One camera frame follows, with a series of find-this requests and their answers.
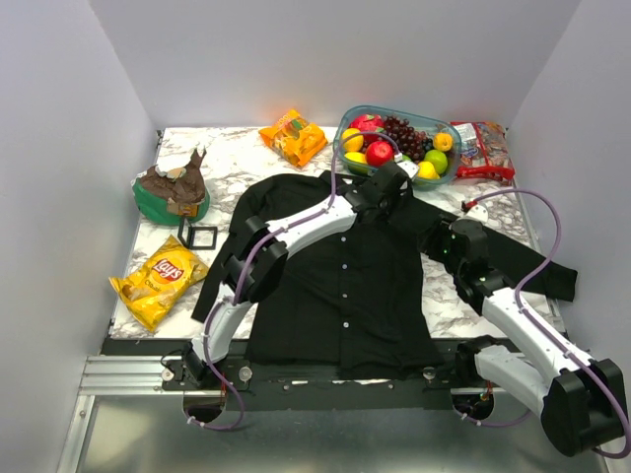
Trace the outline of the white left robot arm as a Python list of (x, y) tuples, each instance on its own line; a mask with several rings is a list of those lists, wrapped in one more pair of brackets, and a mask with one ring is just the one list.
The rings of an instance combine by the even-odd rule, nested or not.
[(380, 167), (368, 180), (345, 192), (331, 179), (323, 201), (283, 219), (262, 221), (254, 216), (238, 231), (233, 251), (220, 260), (223, 280), (216, 301), (191, 340), (195, 355), (184, 376), (198, 389), (211, 387), (219, 374), (217, 362), (226, 358), (233, 335), (249, 309), (276, 290), (287, 261), (299, 251), (356, 223), (383, 217), (411, 186), (418, 166), (397, 159)]

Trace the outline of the black button-up shirt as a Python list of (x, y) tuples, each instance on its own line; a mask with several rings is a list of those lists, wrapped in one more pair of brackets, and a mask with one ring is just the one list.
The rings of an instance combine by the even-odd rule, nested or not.
[[(216, 300), (218, 259), (235, 246), (250, 217), (267, 222), (294, 215), (330, 195), (330, 171), (319, 176), (276, 174), (239, 198), (229, 234), (213, 261), (191, 318), (203, 322)], [(435, 221), (456, 215), (411, 194), (381, 221), (357, 225), (299, 251), (277, 289), (258, 304), (246, 347), (256, 364), (331, 364), (353, 379), (402, 378), (436, 367), (443, 357), (422, 313), (423, 266), (419, 236)], [(544, 259), (509, 236), (485, 228), (491, 264), (515, 286)], [(526, 291), (572, 302), (578, 271), (557, 263)]]

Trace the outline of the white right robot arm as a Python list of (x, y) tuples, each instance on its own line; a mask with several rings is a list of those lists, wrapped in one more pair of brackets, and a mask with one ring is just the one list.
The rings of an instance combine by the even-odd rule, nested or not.
[(480, 222), (441, 220), (423, 247), (443, 263), (460, 299), (518, 349), (511, 352), (490, 336), (462, 344), (453, 364), (460, 383), (473, 386), (483, 379), (506, 390), (538, 417), (548, 440), (566, 456), (630, 438), (620, 368), (579, 349), (517, 296), (491, 264)]

